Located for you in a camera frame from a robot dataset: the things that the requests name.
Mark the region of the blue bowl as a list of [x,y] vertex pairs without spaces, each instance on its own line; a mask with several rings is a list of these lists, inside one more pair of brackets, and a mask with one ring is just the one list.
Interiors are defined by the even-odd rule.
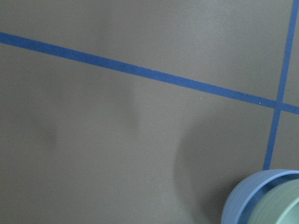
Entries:
[[299,178],[297,170],[270,169],[252,174],[237,184],[224,204],[222,224],[247,224],[254,208],[273,188]]

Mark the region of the green bowl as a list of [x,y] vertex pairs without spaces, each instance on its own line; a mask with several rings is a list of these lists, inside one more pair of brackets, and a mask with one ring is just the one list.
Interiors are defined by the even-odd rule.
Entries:
[[292,180],[270,190],[251,213],[249,224],[297,224],[299,181]]

